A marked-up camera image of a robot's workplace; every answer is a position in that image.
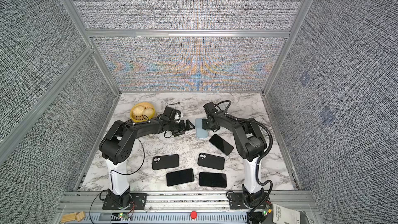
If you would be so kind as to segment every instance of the yellow bowl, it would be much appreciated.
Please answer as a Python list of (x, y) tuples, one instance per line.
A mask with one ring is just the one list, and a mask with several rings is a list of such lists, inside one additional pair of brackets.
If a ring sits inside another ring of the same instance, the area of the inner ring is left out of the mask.
[(153, 109), (153, 114), (151, 116), (147, 116), (149, 119), (151, 119), (153, 116), (155, 116), (155, 107), (148, 102), (142, 102), (142, 103), (138, 103), (137, 105), (133, 106), (131, 111), (130, 111), (130, 118), (132, 121), (134, 122), (143, 122), (143, 121), (147, 121), (143, 116), (135, 116), (132, 111), (134, 110), (135, 107), (137, 106), (143, 106), (145, 109), (147, 108), (152, 108)]

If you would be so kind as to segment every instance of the enclosure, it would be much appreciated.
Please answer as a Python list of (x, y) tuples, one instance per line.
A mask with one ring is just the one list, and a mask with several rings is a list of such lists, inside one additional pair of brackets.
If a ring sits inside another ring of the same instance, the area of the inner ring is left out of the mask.
[[(224, 127), (136, 140), (127, 183), (147, 196), (128, 221), (95, 198), (113, 187), (100, 143), (133, 106), (149, 102), (156, 116), (180, 102), (180, 119), (198, 128), (205, 104), (224, 100), (228, 114), (271, 132), (260, 175), (273, 182), (272, 204), (301, 211), (303, 224), (398, 223), (397, 0), (0, 5), (0, 223), (59, 223), (80, 211), (80, 223), (246, 222), (249, 210), (226, 194), (247, 185), (247, 164)], [(214, 134), (229, 155), (210, 144)], [(198, 165), (202, 153), (223, 157), (222, 172)], [(178, 169), (153, 169), (170, 154)], [(166, 173), (191, 168), (193, 182), (167, 185)], [(200, 172), (225, 174), (227, 186), (201, 186)]]

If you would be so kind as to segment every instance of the wooden block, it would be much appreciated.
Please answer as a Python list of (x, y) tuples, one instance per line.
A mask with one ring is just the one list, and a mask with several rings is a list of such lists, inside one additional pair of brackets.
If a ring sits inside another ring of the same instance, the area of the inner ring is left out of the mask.
[(61, 222), (68, 222), (68, 221), (76, 220), (76, 214), (77, 214), (77, 212), (74, 212), (71, 214), (64, 214), (62, 216)]
[(85, 217), (86, 217), (86, 213), (85, 213), (84, 211), (81, 211), (80, 213), (78, 213), (78, 214), (76, 215), (76, 220), (77, 220), (77, 221), (81, 221), (81, 220), (83, 220)]

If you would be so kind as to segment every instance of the blue patch on wall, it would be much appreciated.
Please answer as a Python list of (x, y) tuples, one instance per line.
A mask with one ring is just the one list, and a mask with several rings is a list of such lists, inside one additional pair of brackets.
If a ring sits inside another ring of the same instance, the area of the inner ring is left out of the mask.
[(325, 107), (319, 115), (325, 124), (330, 124), (334, 121), (333, 112), (329, 107)]
[(300, 81), (304, 87), (308, 84), (308, 82), (310, 82), (310, 79), (311, 79), (311, 77), (310, 77), (310, 74), (308, 73), (308, 71), (304, 71), (301, 74)]

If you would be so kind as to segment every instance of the textured wall panel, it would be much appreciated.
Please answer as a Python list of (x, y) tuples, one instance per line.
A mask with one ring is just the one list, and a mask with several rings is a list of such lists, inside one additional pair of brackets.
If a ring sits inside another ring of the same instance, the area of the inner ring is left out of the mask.
[(73, 0), (88, 28), (290, 29), (301, 0)]
[(261, 90), (283, 38), (97, 37), (122, 91)]
[(398, 223), (397, 0), (314, 0), (269, 99), (324, 223)]
[[(113, 99), (88, 58), (0, 167), (1, 223), (51, 222), (63, 193), (75, 186)], [(16, 206), (23, 218), (13, 217)]]
[(0, 142), (86, 47), (60, 0), (0, 0)]

